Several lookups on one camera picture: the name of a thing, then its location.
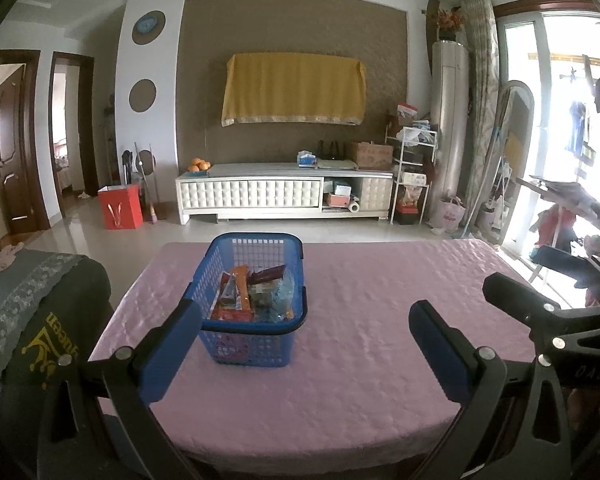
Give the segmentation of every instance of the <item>pink tablecloth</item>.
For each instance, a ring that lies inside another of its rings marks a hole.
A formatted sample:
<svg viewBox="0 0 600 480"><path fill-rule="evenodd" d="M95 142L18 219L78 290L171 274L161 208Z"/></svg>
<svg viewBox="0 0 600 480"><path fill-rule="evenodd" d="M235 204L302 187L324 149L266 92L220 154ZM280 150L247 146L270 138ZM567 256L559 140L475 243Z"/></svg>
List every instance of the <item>pink tablecloth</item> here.
<svg viewBox="0 0 600 480"><path fill-rule="evenodd" d="M174 309L206 249L168 244L122 299L92 359L136 345ZM482 281L516 276L477 240L307 244L309 314L285 368L218 365L197 340L152 405L176 446L219 468L312 474L428 451L455 415L409 332L427 299L474 346L534 357L528 329L486 303Z"/></svg>

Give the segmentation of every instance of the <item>brown door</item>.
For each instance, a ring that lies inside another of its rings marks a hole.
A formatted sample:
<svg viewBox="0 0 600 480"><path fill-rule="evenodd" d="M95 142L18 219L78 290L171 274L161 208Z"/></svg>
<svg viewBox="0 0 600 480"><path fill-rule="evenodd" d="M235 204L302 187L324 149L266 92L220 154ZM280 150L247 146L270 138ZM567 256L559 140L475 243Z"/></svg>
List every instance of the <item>brown door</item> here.
<svg viewBox="0 0 600 480"><path fill-rule="evenodd" d="M22 66L0 85L0 184L12 235L37 230L24 157L23 77Z"/></svg>

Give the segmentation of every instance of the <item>blue clock face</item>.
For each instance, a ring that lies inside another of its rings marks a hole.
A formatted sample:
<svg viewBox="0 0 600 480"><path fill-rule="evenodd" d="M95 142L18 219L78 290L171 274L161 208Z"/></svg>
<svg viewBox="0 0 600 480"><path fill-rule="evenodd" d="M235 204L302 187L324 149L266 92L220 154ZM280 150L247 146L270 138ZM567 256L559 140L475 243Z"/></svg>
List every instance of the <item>blue clock face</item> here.
<svg viewBox="0 0 600 480"><path fill-rule="evenodd" d="M136 23L136 30L140 34L148 34L152 30L154 30L154 27L157 25L157 23L158 19L155 16L143 16Z"/></svg>

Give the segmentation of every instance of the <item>bolt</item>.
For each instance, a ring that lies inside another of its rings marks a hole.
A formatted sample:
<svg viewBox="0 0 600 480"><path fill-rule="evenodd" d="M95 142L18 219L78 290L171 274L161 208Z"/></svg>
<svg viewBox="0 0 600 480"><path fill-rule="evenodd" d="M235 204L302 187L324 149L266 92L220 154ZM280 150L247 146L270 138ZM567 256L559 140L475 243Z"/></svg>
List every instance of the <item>bolt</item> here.
<svg viewBox="0 0 600 480"><path fill-rule="evenodd" d="M131 357L133 352L134 350L131 348L131 346L121 346L116 350L116 359L119 359L120 361L126 361Z"/></svg>
<svg viewBox="0 0 600 480"><path fill-rule="evenodd" d="M554 337L551 341L551 343L558 349L558 350L562 350L565 346L567 346L567 343L564 342L564 339L562 339L561 337Z"/></svg>
<svg viewBox="0 0 600 480"><path fill-rule="evenodd" d="M58 366L68 366L74 359L69 354L61 355L58 359Z"/></svg>
<svg viewBox="0 0 600 480"><path fill-rule="evenodd" d="M544 354L540 354L538 356L538 362L540 363L541 366L544 367L549 367L551 366L551 359L549 359L546 355Z"/></svg>
<svg viewBox="0 0 600 480"><path fill-rule="evenodd" d="M491 361L494 357L496 357L496 352L493 351L493 348L483 346L478 349L478 355L485 361Z"/></svg>

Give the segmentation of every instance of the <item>brown circle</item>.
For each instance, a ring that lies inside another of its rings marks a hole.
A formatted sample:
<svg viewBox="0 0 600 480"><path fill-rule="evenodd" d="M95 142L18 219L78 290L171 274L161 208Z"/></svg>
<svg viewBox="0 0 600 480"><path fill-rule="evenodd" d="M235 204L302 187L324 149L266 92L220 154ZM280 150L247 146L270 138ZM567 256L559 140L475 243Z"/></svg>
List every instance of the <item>brown circle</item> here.
<svg viewBox="0 0 600 480"><path fill-rule="evenodd" d="M135 44L146 45L160 36L167 18L160 10L152 10L140 18L131 32L131 39Z"/></svg>
<svg viewBox="0 0 600 480"><path fill-rule="evenodd" d="M150 79L138 81L129 92L129 106L135 112L145 112L154 104L155 84Z"/></svg>

